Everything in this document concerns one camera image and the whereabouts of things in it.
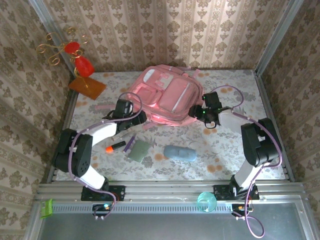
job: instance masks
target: pink backpack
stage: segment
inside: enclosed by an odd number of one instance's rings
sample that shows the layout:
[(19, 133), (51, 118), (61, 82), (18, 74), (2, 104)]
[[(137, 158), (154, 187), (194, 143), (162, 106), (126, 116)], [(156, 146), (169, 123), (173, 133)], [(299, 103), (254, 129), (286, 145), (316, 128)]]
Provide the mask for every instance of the pink backpack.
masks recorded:
[[(177, 67), (168, 65), (150, 66), (138, 77), (128, 92), (139, 95), (147, 119), (158, 124), (183, 126), (196, 121), (188, 116), (193, 105), (202, 105), (204, 93), (201, 84)], [(139, 100), (127, 95), (134, 110), (139, 109)]]

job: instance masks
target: transparent cup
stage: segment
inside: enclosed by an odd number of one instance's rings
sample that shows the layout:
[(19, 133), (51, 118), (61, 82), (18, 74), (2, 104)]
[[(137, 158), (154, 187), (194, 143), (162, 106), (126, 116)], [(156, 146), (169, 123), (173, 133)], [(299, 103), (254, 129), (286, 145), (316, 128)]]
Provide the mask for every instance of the transparent cup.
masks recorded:
[(198, 196), (196, 206), (202, 212), (209, 213), (216, 209), (217, 199), (211, 192), (203, 192)]

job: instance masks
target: orange marker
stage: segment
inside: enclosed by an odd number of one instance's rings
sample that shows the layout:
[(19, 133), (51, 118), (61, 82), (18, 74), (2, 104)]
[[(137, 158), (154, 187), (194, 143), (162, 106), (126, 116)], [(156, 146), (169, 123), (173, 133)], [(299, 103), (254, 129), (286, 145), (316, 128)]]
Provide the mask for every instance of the orange marker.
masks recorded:
[(118, 149), (118, 148), (121, 148), (122, 146), (126, 145), (126, 142), (125, 141), (121, 141), (121, 142), (118, 142), (116, 144), (113, 144), (111, 146), (107, 146), (105, 148), (105, 151), (107, 153), (112, 153), (114, 150)]

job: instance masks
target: floral tablecloth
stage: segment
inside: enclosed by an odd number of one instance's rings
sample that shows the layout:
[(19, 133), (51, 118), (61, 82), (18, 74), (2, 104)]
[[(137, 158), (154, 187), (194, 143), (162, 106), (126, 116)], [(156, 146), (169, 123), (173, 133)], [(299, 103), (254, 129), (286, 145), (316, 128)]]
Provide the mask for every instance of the floral tablecloth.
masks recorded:
[[(70, 128), (82, 130), (106, 116), (111, 109), (97, 109), (96, 106), (115, 105), (118, 96), (126, 92), (140, 74), (138, 71), (94, 73), (91, 77), (105, 83), (107, 88), (96, 100), (78, 95)], [(197, 80), (205, 93), (221, 85), (239, 88), (245, 101), (236, 111), (254, 119), (266, 117), (252, 70), (203, 70)], [(218, 96), (223, 106), (232, 107), (241, 100), (239, 93), (231, 87), (220, 88)], [(148, 130), (137, 129), (135, 139), (151, 144), (141, 163), (127, 158), (128, 153), (124, 153), (122, 148), (111, 154), (106, 153), (106, 147), (114, 142), (105, 139), (92, 148), (91, 165), (114, 181), (229, 180), (245, 161), (241, 135), (225, 127), (207, 129), (197, 121), (183, 127), (156, 125)], [(128, 142), (132, 135), (126, 135), (123, 140)], [(196, 150), (196, 161), (183, 162), (164, 157), (164, 147), (167, 145)], [(69, 179), (67, 173), (58, 171), (56, 181)], [(285, 175), (281, 167), (265, 169), (258, 179), (285, 179)]]

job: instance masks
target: wooden block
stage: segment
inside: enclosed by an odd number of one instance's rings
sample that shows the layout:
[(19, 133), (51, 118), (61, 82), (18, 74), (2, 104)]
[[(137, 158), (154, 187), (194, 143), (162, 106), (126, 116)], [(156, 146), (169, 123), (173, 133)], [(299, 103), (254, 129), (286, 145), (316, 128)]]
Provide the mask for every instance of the wooden block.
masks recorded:
[(107, 85), (94, 80), (91, 77), (77, 77), (69, 84), (70, 89), (75, 90), (92, 100), (96, 100), (106, 87)]

